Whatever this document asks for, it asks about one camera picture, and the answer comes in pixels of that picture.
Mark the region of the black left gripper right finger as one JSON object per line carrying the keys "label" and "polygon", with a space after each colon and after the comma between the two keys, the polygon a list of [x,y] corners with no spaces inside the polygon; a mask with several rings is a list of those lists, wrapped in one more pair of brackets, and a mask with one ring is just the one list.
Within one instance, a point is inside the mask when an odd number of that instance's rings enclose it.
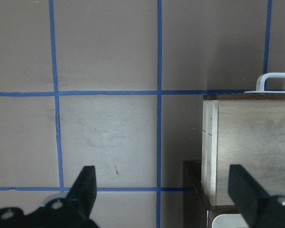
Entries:
{"label": "black left gripper right finger", "polygon": [[228,195],[250,228],[263,228],[270,195],[240,164],[229,167]]}

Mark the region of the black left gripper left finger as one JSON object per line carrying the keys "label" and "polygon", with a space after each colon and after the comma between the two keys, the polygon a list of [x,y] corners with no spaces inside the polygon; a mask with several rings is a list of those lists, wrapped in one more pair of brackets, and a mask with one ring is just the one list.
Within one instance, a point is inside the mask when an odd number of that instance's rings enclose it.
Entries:
{"label": "black left gripper left finger", "polygon": [[84,166],[66,195],[72,205],[89,219],[96,200],[95,166]]}

